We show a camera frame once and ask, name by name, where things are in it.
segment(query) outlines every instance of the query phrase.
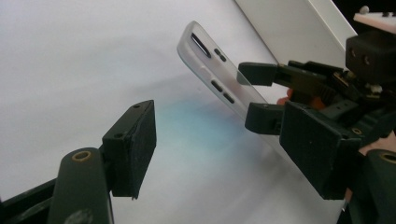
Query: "smartphone case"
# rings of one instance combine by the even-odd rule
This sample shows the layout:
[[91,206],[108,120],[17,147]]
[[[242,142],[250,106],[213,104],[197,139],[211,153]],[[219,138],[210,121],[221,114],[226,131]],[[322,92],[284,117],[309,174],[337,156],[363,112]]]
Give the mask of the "smartphone case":
[[187,25],[177,52],[184,64],[243,120],[250,103],[266,103],[198,22]]

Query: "phone camera cutout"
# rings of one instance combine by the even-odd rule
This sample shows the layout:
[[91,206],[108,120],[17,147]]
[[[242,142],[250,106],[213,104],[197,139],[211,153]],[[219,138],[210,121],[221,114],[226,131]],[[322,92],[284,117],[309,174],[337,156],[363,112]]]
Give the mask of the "phone camera cutout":
[[222,61],[227,62],[227,59],[221,54],[219,49],[215,49],[215,53],[219,55]]
[[220,52],[219,49],[215,49],[215,53],[216,53],[217,55],[221,55],[221,52]]
[[209,53],[209,50],[205,47],[205,45],[201,42],[201,40],[196,36],[195,33],[191,34],[191,39],[194,43],[201,49],[201,51],[206,55],[206,57],[211,58],[212,56]]

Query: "screw hole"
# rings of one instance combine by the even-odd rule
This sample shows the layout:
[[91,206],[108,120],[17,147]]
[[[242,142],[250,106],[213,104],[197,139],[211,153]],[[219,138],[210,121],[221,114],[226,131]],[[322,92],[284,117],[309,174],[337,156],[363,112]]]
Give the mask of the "screw hole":
[[388,161],[388,162],[391,162],[391,163],[395,163],[396,164],[396,156],[395,155],[392,155],[392,154],[389,154],[389,153],[382,153],[381,155],[380,155],[380,157],[382,158],[382,160],[384,160],[384,161]]
[[90,151],[80,151],[73,155],[73,161],[87,161],[91,157]]
[[358,128],[353,128],[352,132],[355,133],[355,134],[358,134],[358,135],[363,134],[363,132],[360,129],[358,129]]

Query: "phone button hole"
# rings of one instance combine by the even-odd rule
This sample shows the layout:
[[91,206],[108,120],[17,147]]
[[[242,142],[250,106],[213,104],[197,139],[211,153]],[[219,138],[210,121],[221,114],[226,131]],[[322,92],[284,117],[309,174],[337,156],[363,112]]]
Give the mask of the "phone button hole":
[[224,93],[223,96],[231,103],[235,103],[235,101],[233,100],[233,97],[231,97],[229,94]]
[[212,83],[212,86],[214,86],[216,88],[216,90],[218,90],[219,92],[222,92],[222,87],[215,80],[212,80],[211,83]]

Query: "white surface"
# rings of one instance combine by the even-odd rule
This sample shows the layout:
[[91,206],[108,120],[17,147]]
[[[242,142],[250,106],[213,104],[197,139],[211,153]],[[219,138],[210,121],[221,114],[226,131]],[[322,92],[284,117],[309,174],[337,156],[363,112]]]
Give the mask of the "white surface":
[[356,33],[331,0],[235,0],[279,63],[294,60],[345,67]]
[[178,58],[192,20],[235,64],[274,62],[234,1],[1,1],[2,199],[154,99],[157,147],[139,199],[112,199],[116,223],[335,223],[341,202],[322,201]]

